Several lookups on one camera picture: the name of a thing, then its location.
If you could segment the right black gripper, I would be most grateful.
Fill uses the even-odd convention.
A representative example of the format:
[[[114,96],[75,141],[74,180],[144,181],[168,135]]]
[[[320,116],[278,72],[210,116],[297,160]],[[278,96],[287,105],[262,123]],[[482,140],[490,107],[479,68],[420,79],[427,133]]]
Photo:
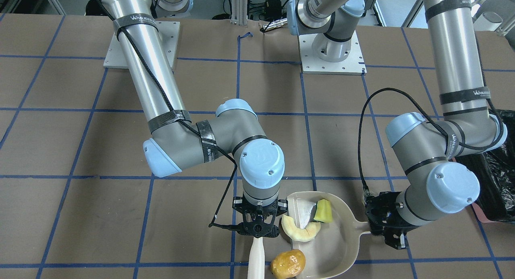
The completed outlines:
[[[233,197],[232,208],[243,215],[243,222],[237,225],[222,225],[211,222],[209,227],[215,226],[236,231],[240,235],[255,238],[276,238],[280,235],[280,230],[274,224],[275,218],[288,211],[288,200],[275,199],[272,204],[262,206],[251,204],[245,197]]]

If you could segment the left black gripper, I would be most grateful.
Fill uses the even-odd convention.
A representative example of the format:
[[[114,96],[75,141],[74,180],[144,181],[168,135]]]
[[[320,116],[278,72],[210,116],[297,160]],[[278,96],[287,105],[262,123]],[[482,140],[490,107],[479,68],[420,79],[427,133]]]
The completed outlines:
[[[373,196],[365,193],[365,213],[375,236],[383,236],[385,244],[397,250],[407,248],[407,222],[401,217],[398,209],[403,203],[397,202],[400,192],[380,192]]]

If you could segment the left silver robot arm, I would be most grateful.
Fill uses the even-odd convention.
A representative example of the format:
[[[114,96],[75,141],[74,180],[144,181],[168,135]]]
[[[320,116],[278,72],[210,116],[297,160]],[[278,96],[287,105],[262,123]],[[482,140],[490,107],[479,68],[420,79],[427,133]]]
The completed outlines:
[[[470,0],[423,0],[431,35],[443,120],[417,112],[394,118],[388,141],[410,185],[372,195],[365,180],[364,205],[371,233],[406,248],[406,233],[462,211],[480,195],[480,182],[458,156],[499,148],[508,129],[484,81]]]

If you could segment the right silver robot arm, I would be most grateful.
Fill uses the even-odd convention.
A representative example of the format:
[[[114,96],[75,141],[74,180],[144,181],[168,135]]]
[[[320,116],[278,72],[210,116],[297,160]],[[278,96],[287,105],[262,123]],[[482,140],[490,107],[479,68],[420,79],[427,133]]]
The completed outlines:
[[[233,199],[243,222],[224,225],[213,219],[209,227],[255,238],[278,237],[276,217],[288,210],[287,200],[278,198],[284,153],[265,135],[250,105],[230,99],[217,108],[214,119],[192,123],[152,12],[156,1],[94,1],[113,22],[114,37],[143,107],[151,133],[143,151],[152,174],[164,178],[226,157],[234,165],[232,178],[238,172],[243,177],[243,194]]]

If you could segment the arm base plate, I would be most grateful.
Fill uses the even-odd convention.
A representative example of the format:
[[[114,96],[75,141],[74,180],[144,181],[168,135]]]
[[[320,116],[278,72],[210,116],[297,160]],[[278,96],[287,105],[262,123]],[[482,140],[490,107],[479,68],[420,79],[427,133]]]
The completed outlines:
[[[367,73],[357,33],[342,43],[324,34],[304,34],[298,37],[302,71],[307,74]]]
[[[180,23],[178,21],[159,21],[158,31],[161,39],[162,47],[165,51],[167,60],[171,68],[174,68],[176,51],[178,46],[178,38],[180,31]],[[121,44],[113,35],[108,51],[103,63],[105,68],[127,70],[128,65],[125,60]]]

